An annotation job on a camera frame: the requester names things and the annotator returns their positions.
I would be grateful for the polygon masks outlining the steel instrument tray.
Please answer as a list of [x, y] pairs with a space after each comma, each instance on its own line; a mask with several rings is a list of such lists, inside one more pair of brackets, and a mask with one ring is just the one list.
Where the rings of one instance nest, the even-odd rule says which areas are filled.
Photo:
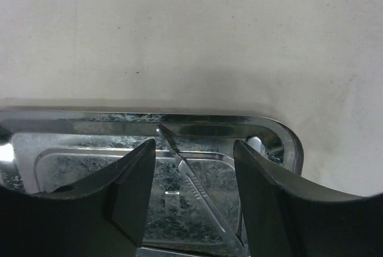
[[261, 138], [268, 159], [300, 174], [303, 146], [282, 123], [265, 117], [59, 112], [1, 112], [1, 184], [26, 193], [52, 192], [117, 161], [154, 139], [156, 166], [138, 256], [236, 256], [178, 170], [156, 132], [173, 132], [180, 154], [250, 255], [235, 176], [233, 145]]

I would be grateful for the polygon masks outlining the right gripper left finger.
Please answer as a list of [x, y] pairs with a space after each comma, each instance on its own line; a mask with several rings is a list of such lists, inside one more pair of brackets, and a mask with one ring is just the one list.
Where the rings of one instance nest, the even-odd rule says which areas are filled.
[[156, 162], [149, 139], [53, 192], [1, 188], [2, 256], [135, 256], [142, 246]]

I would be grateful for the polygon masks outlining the beige cloth wrap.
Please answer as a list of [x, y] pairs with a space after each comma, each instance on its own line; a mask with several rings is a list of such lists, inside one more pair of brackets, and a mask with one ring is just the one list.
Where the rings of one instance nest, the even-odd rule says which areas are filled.
[[262, 115], [382, 191], [382, 0], [1, 0], [1, 107]]

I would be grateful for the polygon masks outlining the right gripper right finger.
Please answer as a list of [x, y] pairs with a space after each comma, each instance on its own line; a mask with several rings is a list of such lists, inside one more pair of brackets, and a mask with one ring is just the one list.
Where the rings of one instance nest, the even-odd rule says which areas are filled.
[[382, 195], [311, 182], [244, 142], [233, 147], [252, 256], [381, 256]]

